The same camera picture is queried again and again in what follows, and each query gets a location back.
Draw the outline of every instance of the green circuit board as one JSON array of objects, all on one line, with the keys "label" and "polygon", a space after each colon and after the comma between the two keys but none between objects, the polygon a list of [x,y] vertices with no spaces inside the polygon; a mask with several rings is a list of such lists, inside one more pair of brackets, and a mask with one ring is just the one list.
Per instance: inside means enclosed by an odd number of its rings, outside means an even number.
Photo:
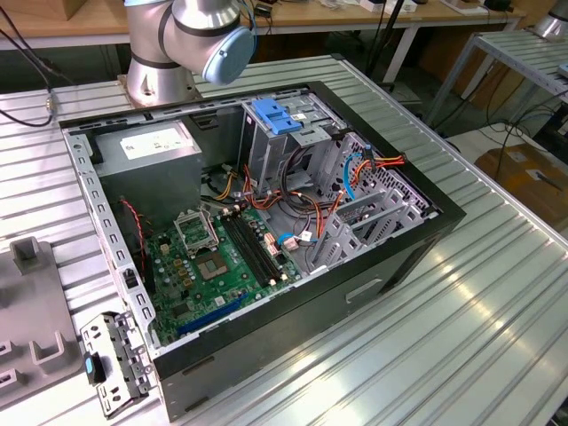
[{"label": "green circuit board", "polygon": [[[246,209],[241,216],[248,225],[255,227],[258,242],[268,253],[262,236],[269,231],[261,217],[253,209]],[[188,256],[173,224],[165,233],[146,240],[154,270],[155,292],[150,295],[156,311],[154,329],[162,344],[175,342],[180,337],[179,328],[192,321],[203,319],[208,314],[216,315],[212,312],[219,313],[223,308],[236,304],[240,309],[301,278],[293,261],[282,253],[286,256],[285,262],[279,264],[272,260],[287,279],[262,287],[231,241],[220,218],[211,218],[211,224],[219,243],[214,250],[201,250],[195,256]],[[194,236],[190,239],[192,242],[207,235],[200,220],[186,223],[182,231],[186,242],[190,235]],[[164,238],[170,242],[167,250],[162,250],[165,249],[161,244]]]}]

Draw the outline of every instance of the motherboard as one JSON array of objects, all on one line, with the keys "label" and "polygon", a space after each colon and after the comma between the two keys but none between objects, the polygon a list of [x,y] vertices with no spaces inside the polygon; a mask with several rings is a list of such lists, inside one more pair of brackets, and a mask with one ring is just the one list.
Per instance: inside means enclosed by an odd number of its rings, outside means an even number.
[{"label": "motherboard", "polygon": [[154,272],[154,329],[162,344],[302,278],[254,209],[228,217],[195,212],[146,243]]}]

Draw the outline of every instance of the metal table surface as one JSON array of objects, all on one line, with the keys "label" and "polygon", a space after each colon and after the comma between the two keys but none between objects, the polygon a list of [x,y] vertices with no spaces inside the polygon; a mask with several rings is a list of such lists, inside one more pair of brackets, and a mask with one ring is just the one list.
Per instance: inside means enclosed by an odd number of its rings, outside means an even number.
[{"label": "metal table surface", "polygon": [[[480,68],[483,72],[472,79],[470,86],[479,83],[495,59],[533,82],[536,85],[534,87],[541,87],[551,95],[562,94],[558,98],[564,102],[568,101],[568,79],[557,72],[558,66],[568,63],[568,41],[551,43],[527,30],[479,33],[470,38],[455,61],[454,67],[434,98],[432,108],[425,120],[426,123],[432,124],[457,78],[467,65],[469,56],[476,48],[485,51],[488,56]],[[534,91],[529,91],[525,100],[530,101],[533,95]]]},{"label": "metal table surface", "polygon": [[[544,424],[568,395],[567,243],[345,61],[249,66],[205,96],[324,81],[466,212],[399,287],[176,424]],[[60,118],[130,108],[116,82],[57,90]],[[44,92],[0,97],[31,119]],[[56,125],[0,121],[0,249],[54,246],[76,329],[122,309]],[[106,424],[78,374],[0,414],[2,424]],[[165,424],[157,389],[109,422]]]}]

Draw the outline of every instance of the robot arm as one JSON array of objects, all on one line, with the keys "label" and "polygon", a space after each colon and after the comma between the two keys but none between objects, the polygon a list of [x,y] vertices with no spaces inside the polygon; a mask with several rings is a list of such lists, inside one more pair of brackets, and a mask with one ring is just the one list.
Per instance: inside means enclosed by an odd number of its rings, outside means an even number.
[{"label": "robot arm", "polygon": [[557,0],[548,15],[534,26],[535,34],[554,42],[564,40],[568,24],[568,0]]},{"label": "robot arm", "polygon": [[236,0],[126,0],[125,5],[132,49],[128,92],[141,105],[194,98],[190,71],[228,84],[253,54],[254,36],[240,25]]}]

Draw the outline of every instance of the blue drive bay latch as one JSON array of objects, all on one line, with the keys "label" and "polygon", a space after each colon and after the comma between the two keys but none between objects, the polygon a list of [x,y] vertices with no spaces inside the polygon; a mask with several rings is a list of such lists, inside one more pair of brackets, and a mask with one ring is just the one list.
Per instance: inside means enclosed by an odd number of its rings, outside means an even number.
[{"label": "blue drive bay latch", "polygon": [[274,99],[253,100],[252,106],[275,135],[302,129],[302,124],[292,120],[286,108]]}]

